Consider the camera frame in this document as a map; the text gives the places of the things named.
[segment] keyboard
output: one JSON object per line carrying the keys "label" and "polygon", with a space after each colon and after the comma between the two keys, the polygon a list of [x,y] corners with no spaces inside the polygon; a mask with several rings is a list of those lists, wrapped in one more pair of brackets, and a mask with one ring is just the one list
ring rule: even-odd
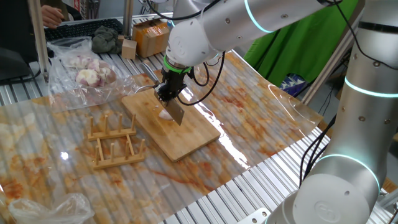
{"label": "keyboard", "polygon": [[123,25],[117,19],[104,19],[75,25],[62,25],[56,29],[45,29],[44,34],[47,41],[58,40],[66,37],[93,37],[94,32],[101,26],[114,29],[119,34],[123,31]]}

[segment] plastic bag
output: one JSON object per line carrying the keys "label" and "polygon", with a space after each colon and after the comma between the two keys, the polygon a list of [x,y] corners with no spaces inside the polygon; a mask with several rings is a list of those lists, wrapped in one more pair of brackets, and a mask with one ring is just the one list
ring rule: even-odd
{"label": "plastic bag", "polygon": [[86,68],[86,63],[100,59],[91,51],[91,44],[90,37],[61,39],[47,44],[55,54],[49,73],[49,99],[53,112],[101,105],[133,94],[137,89],[132,75],[106,58],[102,60],[115,72],[115,82],[99,87],[76,82],[77,73]]}
{"label": "plastic bag", "polygon": [[18,224],[79,224],[94,215],[83,194],[67,194],[55,202],[52,210],[27,199],[18,199],[8,206]]}

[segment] garlic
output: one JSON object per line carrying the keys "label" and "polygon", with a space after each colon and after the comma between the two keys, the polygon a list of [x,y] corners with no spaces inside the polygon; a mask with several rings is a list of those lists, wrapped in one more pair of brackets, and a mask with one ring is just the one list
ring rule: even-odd
{"label": "garlic", "polygon": [[159,117],[162,119],[165,119],[167,121],[171,121],[173,120],[173,118],[170,116],[169,112],[166,111],[166,109],[163,109],[160,113],[159,113]]}

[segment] wooden cutting board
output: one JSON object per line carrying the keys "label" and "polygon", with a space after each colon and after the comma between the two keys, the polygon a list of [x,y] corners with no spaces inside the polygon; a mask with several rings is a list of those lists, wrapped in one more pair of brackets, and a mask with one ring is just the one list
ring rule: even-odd
{"label": "wooden cutting board", "polygon": [[184,106],[182,124],[159,117],[162,105],[154,89],[126,96],[122,103],[173,162],[216,140],[220,132],[194,106]]}

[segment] robotic arm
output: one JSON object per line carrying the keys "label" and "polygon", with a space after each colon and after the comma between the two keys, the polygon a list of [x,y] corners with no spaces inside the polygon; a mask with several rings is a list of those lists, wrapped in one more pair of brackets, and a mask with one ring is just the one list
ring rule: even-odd
{"label": "robotic arm", "polygon": [[[196,7],[195,2],[180,0],[176,8]],[[220,0],[200,16],[180,22],[170,33],[164,79],[156,88],[159,99],[168,102],[185,88],[183,77],[190,67],[327,5],[322,0]],[[276,208],[267,224],[367,222],[386,177],[387,152],[398,125],[397,11],[396,0],[366,2],[357,34],[360,48],[355,45],[351,54],[333,138],[298,191]]]}
{"label": "robotic arm", "polygon": [[190,67],[214,58],[220,52],[255,40],[296,22],[329,5],[326,0],[216,0],[206,4],[197,0],[178,0],[176,15],[202,10],[198,17],[172,29],[162,74],[156,88],[159,98],[168,102],[186,87],[183,78]]}

